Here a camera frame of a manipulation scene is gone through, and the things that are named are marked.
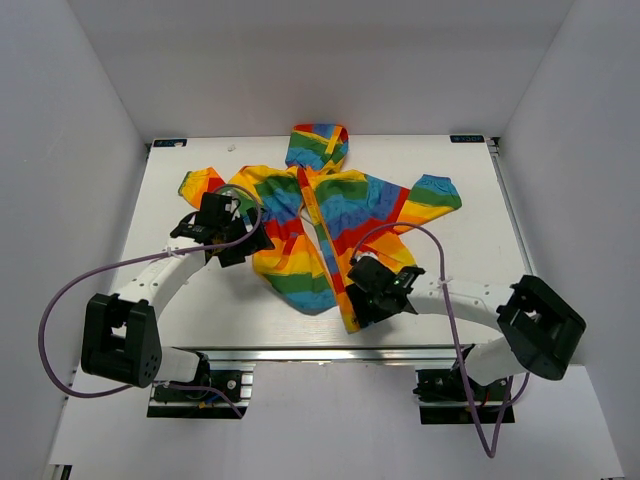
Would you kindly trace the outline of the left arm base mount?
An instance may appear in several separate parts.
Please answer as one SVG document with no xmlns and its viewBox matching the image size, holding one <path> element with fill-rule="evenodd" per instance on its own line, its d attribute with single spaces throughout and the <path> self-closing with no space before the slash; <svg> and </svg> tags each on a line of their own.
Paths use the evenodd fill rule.
<svg viewBox="0 0 640 480">
<path fill-rule="evenodd" d="M 240 420 L 252 396 L 254 365 L 216 360 L 204 352 L 195 379 L 156 382 L 147 417 L 155 419 Z"/>
</svg>

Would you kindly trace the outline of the rainbow striped kids jacket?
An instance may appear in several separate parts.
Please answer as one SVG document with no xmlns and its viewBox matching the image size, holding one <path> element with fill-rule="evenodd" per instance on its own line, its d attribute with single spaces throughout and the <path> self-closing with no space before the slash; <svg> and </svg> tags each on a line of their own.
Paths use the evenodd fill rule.
<svg viewBox="0 0 640 480">
<path fill-rule="evenodd" d="M 231 179 L 243 207 L 260 202 L 273 249 L 252 258 L 255 273 L 307 314 L 333 307 L 349 333 L 362 329 L 346 289 L 354 251 L 399 272 L 415 263 L 401 233 L 459 209 L 447 177 L 423 175 L 405 188 L 342 168 L 349 136 L 336 124 L 293 128 L 283 170 L 244 166 Z"/>
</svg>

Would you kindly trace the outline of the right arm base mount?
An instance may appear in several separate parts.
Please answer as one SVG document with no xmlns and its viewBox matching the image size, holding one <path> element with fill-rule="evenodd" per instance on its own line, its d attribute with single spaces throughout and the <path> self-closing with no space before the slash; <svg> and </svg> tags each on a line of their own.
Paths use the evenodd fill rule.
<svg viewBox="0 0 640 480">
<path fill-rule="evenodd" d="M 507 379 L 488 386 L 479 386 L 471 380 L 470 385 L 480 423 L 495 424 L 503 402 L 512 400 Z M 474 423 L 461 377 L 450 369 L 418 369 L 413 394 L 417 397 L 422 425 Z"/>
</svg>

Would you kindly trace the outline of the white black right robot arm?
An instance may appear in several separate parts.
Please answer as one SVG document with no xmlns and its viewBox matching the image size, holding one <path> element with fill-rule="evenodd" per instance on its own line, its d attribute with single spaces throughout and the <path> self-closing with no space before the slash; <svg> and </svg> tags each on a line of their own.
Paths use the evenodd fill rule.
<svg viewBox="0 0 640 480">
<path fill-rule="evenodd" d="M 585 320 L 542 279 L 510 286 L 441 280 L 419 267 L 393 272 L 379 260 L 352 261 L 346 292 L 362 327 L 401 313 L 453 316 L 499 332 L 462 350 L 446 384 L 472 399 L 497 380 L 532 374 L 561 380 L 586 330 Z"/>
</svg>

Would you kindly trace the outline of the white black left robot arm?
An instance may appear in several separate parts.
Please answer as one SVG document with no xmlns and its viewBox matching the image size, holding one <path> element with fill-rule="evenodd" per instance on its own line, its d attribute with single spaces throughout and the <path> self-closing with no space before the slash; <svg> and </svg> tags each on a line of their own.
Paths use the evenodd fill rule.
<svg viewBox="0 0 640 480">
<path fill-rule="evenodd" d="M 178 291 L 212 258 L 226 268 L 273 249 L 263 214 L 257 198 L 242 187 L 224 185 L 204 194 L 199 209 L 179 221 L 165 249 L 138 275 L 114 293 L 89 300 L 82 370 L 139 388 L 175 382 L 188 398 L 205 396 L 212 377 L 204 355 L 162 346 L 158 321 Z"/>
</svg>

